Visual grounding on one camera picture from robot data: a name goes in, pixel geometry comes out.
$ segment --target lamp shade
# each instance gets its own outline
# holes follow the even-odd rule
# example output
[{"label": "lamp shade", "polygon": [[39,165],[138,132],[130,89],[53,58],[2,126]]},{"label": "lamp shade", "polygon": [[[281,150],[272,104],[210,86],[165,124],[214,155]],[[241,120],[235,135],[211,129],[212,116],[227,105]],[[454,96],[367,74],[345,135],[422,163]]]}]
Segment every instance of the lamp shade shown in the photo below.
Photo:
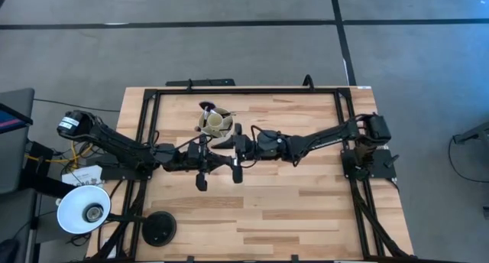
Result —
[{"label": "lamp shade", "polygon": [[110,197],[102,188],[77,187],[61,200],[57,211],[58,223],[69,233],[91,232],[104,223],[110,207]]}]

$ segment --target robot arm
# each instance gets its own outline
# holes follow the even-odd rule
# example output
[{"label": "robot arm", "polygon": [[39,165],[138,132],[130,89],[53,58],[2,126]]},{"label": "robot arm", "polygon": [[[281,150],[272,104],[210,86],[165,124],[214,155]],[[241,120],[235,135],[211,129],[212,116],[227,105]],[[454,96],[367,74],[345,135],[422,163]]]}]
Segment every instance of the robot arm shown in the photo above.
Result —
[{"label": "robot arm", "polygon": [[[364,132],[360,133],[358,123],[363,122]],[[254,130],[260,134],[255,138]],[[241,133],[241,125],[235,125],[232,145],[236,157],[213,153],[207,147],[209,136],[200,135],[185,144],[187,151],[180,152],[173,144],[140,144],[110,129],[102,120],[89,112],[68,112],[57,127],[58,134],[72,141],[87,141],[117,157],[127,168],[147,172],[160,165],[168,172],[197,170],[196,186],[207,190],[205,173],[217,167],[228,165],[232,169],[233,181],[243,181],[242,161],[271,161],[281,159],[295,167],[309,152],[342,141],[357,141],[355,148],[357,166],[368,173],[373,161],[374,150],[390,140],[390,133],[382,116],[358,115],[342,125],[328,128],[307,136],[284,135],[280,131],[262,130],[251,126],[253,140]]]},{"label": "robot arm", "polygon": [[[364,126],[360,127],[364,129],[363,133],[360,133],[359,122],[364,123]],[[233,142],[238,162],[281,159],[296,166],[309,152],[342,141],[357,141],[358,156],[367,161],[369,154],[390,140],[384,117],[376,114],[358,115],[342,125],[307,136],[283,135],[280,131],[262,130],[251,126],[253,136],[255,129],[260,131],[260,134],[256,141],[252,141],[248,136],[241,134],[241,126],[237,128]]]}]

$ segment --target white label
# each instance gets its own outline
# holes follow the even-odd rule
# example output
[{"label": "white label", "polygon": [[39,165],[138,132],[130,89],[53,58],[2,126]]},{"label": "white label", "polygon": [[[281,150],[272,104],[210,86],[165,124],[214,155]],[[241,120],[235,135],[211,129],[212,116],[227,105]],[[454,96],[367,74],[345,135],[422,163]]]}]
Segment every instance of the white label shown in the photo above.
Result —
[{"label": "white label", "polygon": [[64,127],[64,128],[68,128],[68,129],[71,129],[71,127],[73,125],[67,123],[67,122],[60,122],[60,124],[58,126],[61,126],[61,127]]},{"label": "white label", "polygon": [[101,173],[102,168],[98,165],[82,167],[69,174],[63,174],[61,181],[77,187],[85,185],[103,187],[103,182],[100,179]]},{"label": "white label", "polygon": [[62,121],[63,121],[63,122],[68,122],[68,123],[70,123],[70,124],[72,124],[72,125],[75,125],[75,126],[78,126],[78,125],[79,125],[79,122],[78,122],[77,120],[74,120],[74,119],[72,119],[72,118],[68,118],[68,117],[64,117],[64,118],[62,119]]}]

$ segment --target white lamp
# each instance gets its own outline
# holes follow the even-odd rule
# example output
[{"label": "white lamp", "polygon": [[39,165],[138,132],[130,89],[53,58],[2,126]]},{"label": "white lamp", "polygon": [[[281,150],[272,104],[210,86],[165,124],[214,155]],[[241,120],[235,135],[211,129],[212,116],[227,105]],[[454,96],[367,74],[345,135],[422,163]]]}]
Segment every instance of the white lamp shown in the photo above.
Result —
[{"label": "white lamp", "polygon": [[69,233],[91,232],[107,219],[110,206],[108,194],[100,187],[77,187],[61,200],[57,211],[58,223]]},{"label": "white lamp", "polygon": [[111,201],[100,187],[81,186],[71,190],[58,206],[57,219],[61,228],[73,234],[91,232],[104,221],[142,222],[145,242],[161,247],[168,244],[176,232],[175,218],[164,211],[142,216],[118,216],[110,213]]}]

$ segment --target yellow cable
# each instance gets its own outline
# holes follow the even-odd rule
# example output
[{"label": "yellow cable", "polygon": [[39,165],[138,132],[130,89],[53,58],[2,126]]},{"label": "yellow cable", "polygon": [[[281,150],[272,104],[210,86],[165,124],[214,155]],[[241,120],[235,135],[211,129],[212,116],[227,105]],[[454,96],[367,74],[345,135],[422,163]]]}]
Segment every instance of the yellow cable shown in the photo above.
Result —
[{"label": "yellow cable", "polygon": [[73,159],[74,163],[73,166],[71,167],[71,170],[75,170],[78,168],[78,157],[76,156],[76,150],[75,150],[75,142],[71,141],[71,151],[73,152]]},{"label": "yellow cable", "polygon": [[[90,151],[90,149],[92,148],[93,144],[91,144],[86,150],[84,150],[82,153],[80,153],[79,155],[76,155],[75,157],[71,158],[71,159],[61,159],[61,160],[46,160],[46,162],[49,162],[49,163],[68,163],[70,161],[74,161],[75,159],[78,159],[79,157],[81,156],[85,156],[85,154],[87,152]],[[32,156],[29,156],[28,154],[25,155],[25,157],[27,159],[30,159],[30,160],[34,160],[34,161],[39,161],[39,158],[36,158],[36,157],[32,157]]]}]

